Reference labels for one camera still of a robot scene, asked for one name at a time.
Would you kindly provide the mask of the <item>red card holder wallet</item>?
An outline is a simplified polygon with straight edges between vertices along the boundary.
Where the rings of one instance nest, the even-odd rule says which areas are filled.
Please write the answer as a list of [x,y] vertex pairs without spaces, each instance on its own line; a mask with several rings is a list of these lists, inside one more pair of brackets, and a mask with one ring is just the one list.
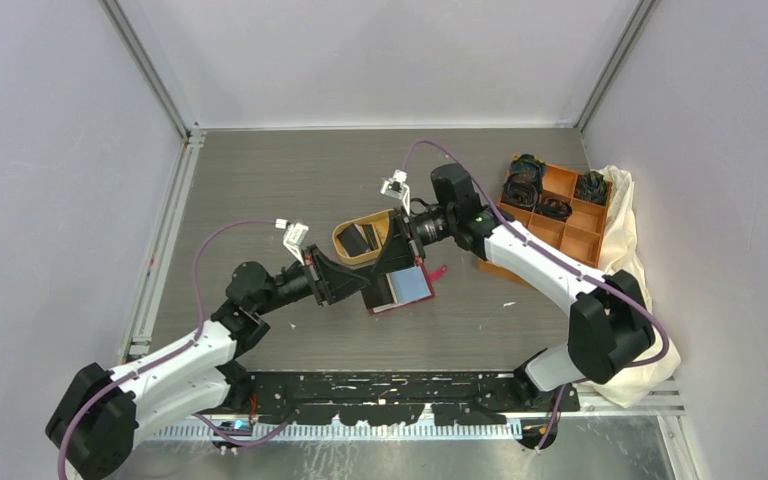
[[446,264],[429,271],[420,262],[411,268],[388,273],[394,302],[391,305],[367,310],[370,315],[398,309],[417,302],[433,299],[436,296],[434,282],[440,280],[448,271]]

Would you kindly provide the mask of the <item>orange oval card tray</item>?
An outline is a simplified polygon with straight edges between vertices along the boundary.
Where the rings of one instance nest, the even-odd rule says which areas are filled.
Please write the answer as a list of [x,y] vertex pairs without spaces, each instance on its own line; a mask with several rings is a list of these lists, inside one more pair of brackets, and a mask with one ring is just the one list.
[[349,266],[369,263],[382,252],[394,210],[383,210],[338,224],[332,241],[340,261]]

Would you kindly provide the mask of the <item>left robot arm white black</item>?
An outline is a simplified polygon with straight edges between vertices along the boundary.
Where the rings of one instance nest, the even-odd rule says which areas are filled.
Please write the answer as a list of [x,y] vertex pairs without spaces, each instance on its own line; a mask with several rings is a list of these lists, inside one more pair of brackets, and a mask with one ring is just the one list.
[[45,427],[57,447],[56,474],[104,479],[144,439],[186,416],[245,409],[252,388],[238,358],[269,330],[263,315],[307,297],[334,304],[369,287],[374,269],[331,260],[315,245],[277,274],[255,261],[231,275],[225,301],[195,330],[113,368],[91,363],[71,380]]

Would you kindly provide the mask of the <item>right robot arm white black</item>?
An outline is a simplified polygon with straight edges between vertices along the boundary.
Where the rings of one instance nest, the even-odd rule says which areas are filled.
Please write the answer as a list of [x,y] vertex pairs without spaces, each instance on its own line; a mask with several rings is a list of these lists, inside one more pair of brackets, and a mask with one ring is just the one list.
[[631,274],[606,274],[550,246],[501,210],[458,163],[432,171],[436,201],[419,214],[410,210],[406,180],[397,170],[382,184],[382,194],[401,205],[388,214],[388,235],[372,276],[401,270],[423,258],[426,246],[451,238],[477,258],[516,274],[567,314],[567,340],[513,372],[512,388],[522,407],[540,410],[562,386],[605,384],[623,369],[643,365],[641,355],[661,331]]

